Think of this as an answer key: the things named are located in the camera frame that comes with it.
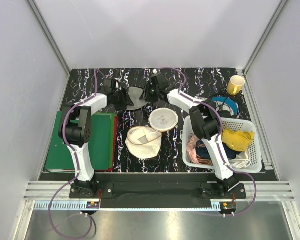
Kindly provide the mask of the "white mesh laundry bag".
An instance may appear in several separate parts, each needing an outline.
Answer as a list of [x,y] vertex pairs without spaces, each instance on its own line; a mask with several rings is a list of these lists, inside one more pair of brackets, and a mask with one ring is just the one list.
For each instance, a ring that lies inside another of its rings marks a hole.
[[179,122],[177,113],[169,108],[158,108],[149,116],[150,126],[131,128],[125,140],[128,151],[138,159],[151,159],[159,154],[162,135]]

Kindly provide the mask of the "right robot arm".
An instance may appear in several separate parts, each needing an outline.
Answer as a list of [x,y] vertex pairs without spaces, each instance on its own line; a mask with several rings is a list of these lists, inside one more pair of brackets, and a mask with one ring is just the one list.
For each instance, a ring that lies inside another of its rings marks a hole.
[[149,77],[140,98],[151,103],[162,100],[189,114],[192,131],[202,140],[212,160],[218,195],[225,199],[233,195],[239,181],[235,177],[224,149],[223,121],[213,103],[198,100],[180,89],[173,88],[161,72]]

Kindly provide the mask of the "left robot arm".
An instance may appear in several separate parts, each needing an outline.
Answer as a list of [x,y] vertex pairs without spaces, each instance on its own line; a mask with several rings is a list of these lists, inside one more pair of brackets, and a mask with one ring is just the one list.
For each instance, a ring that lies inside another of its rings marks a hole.
[[128,90],[121,87],[118,80],[106,78],[96,93],[75,104],[64,104],[61,108],[58,135],[66,144],[74,163],[75,177],[71,182],[79,184],[80,192],[87,198],[93,198],[98,193],[89,153],[92,115],[110,105],[121,111],[128,106],[133,107],[134,103]]

